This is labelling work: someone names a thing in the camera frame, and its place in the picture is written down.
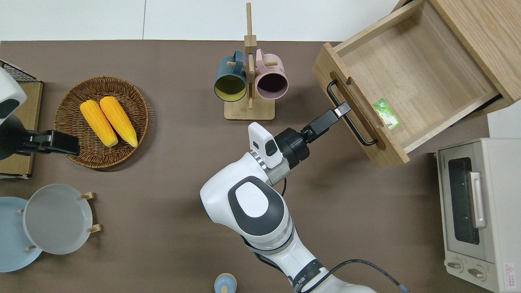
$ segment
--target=oven window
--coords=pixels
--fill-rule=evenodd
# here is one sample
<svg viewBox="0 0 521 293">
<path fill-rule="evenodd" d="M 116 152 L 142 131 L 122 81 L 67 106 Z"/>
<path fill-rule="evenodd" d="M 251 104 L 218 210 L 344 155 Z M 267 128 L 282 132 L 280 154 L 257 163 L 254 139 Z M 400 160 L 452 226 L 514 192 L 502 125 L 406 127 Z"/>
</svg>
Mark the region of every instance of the oven window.
<svg viewBox="0 0 521 293">
<path fill-rule="evenodd" d="M 478 229 L 472 225 L 467 174 L 472 171 L 470 158 L 449 160 L 449 181 L 452 196 L 452 216 L 456 239 L 470 244 L 479 244 Z"/>
</svg>

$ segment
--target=round woven basket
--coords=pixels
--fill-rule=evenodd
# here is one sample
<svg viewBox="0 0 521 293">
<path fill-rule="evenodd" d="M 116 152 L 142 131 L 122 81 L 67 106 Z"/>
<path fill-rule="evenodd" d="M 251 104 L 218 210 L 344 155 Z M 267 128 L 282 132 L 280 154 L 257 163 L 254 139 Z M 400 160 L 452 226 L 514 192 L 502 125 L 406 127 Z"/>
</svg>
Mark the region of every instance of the round woven basket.
<svg viewBox="0 0 521 293">
<path fill-rule="evenodd" d="M 100 76 L 82 81 L 61 100 L 54 116 L 54 129 L 79 139 L 80 155 L 67 157 L 84 167 L 99 169 L 115 166 L 128 159 L 138 148 L 133 148 L 118 136 L 118 143 L 106 147 L 96 136 L 80 111 L 86 100 L 115 97 L 135 129 L 138 147 L 148 128 L 148 107 L 145 98 L 131 83 L 117 77 Z"/>
</svg>

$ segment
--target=brown table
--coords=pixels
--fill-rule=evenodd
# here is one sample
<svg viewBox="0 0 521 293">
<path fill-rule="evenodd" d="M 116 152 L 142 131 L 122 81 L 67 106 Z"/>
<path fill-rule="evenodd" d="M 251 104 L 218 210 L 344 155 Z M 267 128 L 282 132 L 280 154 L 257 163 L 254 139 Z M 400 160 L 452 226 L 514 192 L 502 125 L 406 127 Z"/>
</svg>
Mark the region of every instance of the brown table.
<svg viewBox="0 0 521 293">
<path fill-rule="evenodd" d="M 151 105 L 144 144 L 121 166 L 100 172 L 63 155 L 37 155 L 28 180 L 0 181 L 0 197 L 29 199 L 62 183 L 93 191 L 103 231 L 68 255 L 43 252 L 31 265 L 0 274 L 1 292 L 213 292 L 215 277 L 235 275 L 238 292 L 292 292 L 230 229 L 213 224 L 199 189 L 248 149 L 248 121 L 228 121 L 213 93 L 215 66 L 242 42 L 2 42 L 0 58 L 45 82 L 39 130 L 51 129 L 59 101 L 75 84 L 100 75 L 136 85 Z M 276 102 L 271 133 L 300 130 L 330 108 L 311 74 L 322 43 L 259 42 L 278 54 L 290 81 Z M 332 268 L 361 258 L 415 292 L 487 292 L 444 268 L 436 161 L 438 147 L 487 137 L 485 117 L 459 123 L 410 153 L 403 166 L 376 169 L 347 127 L 335 125 L 310 145 L 288 178 L 286 196 L 300 237 Z M 281 191 L 282 184 L 276 186 Z M 378 292 L 398 289 L 361 264 L 336 276 Z"/>
</svg>

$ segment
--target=white wall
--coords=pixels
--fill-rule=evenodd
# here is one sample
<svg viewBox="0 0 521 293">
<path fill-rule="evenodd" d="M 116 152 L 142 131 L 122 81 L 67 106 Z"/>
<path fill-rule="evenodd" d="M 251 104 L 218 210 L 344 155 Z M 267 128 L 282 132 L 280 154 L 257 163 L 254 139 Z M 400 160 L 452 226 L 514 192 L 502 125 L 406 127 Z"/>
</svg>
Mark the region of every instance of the white wall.
<svg viewBox="0 0 521 293">
<path fill-rule="evenodd" d="M 0 0 L 0 41 L 242 40 L 246 0 Z M 250 0 L 258 40 L 344 41 L 398 0 Z"/>
<path fill-rule="evenodd" d="M 487 115 L 490 137 L 521 138 L 521 102 Z"/>
</svg>

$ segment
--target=open drawer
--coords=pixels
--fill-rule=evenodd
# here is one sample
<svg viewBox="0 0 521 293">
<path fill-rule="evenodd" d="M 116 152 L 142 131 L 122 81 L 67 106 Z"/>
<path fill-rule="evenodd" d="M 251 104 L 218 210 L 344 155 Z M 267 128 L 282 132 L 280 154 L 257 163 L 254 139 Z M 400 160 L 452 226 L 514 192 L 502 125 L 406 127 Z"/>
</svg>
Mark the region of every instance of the open drawer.
<svg viewBox="0 0 521 293">
<path fill-rule="evenodd" d="M 428 1 L 414 0 L 332 47 L 313 74 L 347 101 L 348 113 L 378 167 L 404 164 L 407 153 L 499 94 Z M 401 122 L 389 130 L 373 105 L 385 99 Z"/>
</svg>

